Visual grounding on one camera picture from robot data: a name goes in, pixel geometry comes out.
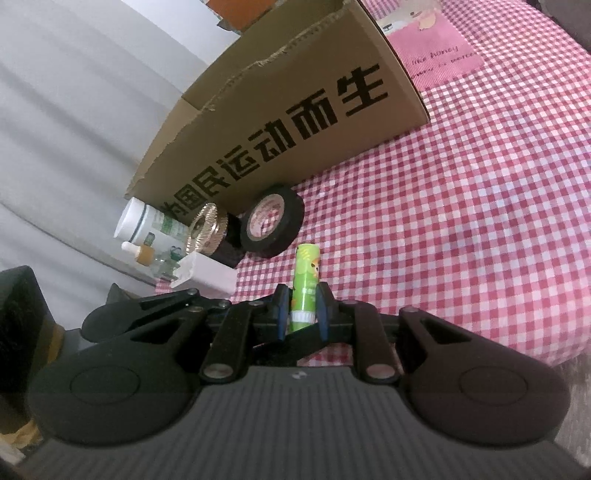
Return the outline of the orange Philips box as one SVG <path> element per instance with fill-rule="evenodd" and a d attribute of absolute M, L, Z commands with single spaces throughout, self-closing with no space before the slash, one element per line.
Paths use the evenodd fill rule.
<path fill-rule="evenodd" d="M 219 18 L 218 26 L 226 31 L 242 33 L 260 17 L 273 10 L 274 0 L 208 0 L 205 6 Z"/>

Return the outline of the pink checkered tablecloth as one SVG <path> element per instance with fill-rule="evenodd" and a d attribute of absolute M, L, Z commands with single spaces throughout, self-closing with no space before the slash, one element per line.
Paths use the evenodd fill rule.
<path fill-rule="evenodd" d="M 408 57 L 428 122 L 295 184 L 341 300 L 556 364 L 590 346 L 590 57 L 523 1 L 447 1 Z"/>

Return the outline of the small white box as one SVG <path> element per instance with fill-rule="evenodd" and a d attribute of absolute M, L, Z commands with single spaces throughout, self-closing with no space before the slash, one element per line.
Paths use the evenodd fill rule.
<path fill-rule="evenodd" d="M 238 283 L 238 271 L 198 252 L 182 258 L 173 275 L 172 290 L 194 288 L 201 296 L 213 299 L 229 299 Z"/>

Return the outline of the white curtain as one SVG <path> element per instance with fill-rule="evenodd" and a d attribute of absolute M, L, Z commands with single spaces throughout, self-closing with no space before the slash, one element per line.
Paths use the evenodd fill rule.
<path fill-rule="evenodd" d="M 1 5 L 1 265 L 31 267 L 67 329 L 112 284 L 154 291 L 113 237 L 181 94 L 235 42 L 201 1 Z"/>

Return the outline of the small green glass bottle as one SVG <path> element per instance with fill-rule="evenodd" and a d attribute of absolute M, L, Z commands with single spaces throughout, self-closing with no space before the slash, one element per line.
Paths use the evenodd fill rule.
<path fill-rule="evenodd" d="M 182 259 L 181 250 L 178 247 L 172 246 L 166 251 L 158 252 L 151 246 L 123 242 L 121 249 L 131 254 L 139 265 L 147 267 L 155 279 L 168 282 L 177 279 L 174 272 Z"/>

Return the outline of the white supplement bottle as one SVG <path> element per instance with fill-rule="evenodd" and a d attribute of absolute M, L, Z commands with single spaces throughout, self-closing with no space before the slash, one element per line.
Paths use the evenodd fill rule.
<path fill-rule="evenodd" d="M 125 205 L 113 234 L 114 239 L 158 252 L 170 248 L 183 251 L 187 236 L 187 226 L 135 197 Z"/>

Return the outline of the green glue stick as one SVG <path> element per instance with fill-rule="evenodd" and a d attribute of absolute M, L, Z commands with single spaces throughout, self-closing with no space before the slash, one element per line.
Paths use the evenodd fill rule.
<path fill-rule="evenodd" d="M 318 245 L 305 243 L 297 246 L 288 326 L 290 333 L 315 323 L 315 288 L 320 279 L 320 259 Z"/>

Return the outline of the brown cardboard box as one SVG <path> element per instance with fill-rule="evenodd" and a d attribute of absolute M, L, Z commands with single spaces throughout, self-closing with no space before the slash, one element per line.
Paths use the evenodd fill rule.
<path fill-rule="evenodd" d="M 428 110 L 359 1 L 287 1 L 181 95 L 127 195 L 188 221 L 205 202 L 242 213 L 425 125 Z"/>

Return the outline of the black tape roll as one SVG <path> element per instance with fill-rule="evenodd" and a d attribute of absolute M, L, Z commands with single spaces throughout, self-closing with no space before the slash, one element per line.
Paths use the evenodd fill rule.
<path fill-rule="evenodd" d="M 256 256 L 273 258 L 293 243 L 303 222 L 303 198 L 289 187 L 270 188 L 242 219 L 242 246 Z"/>

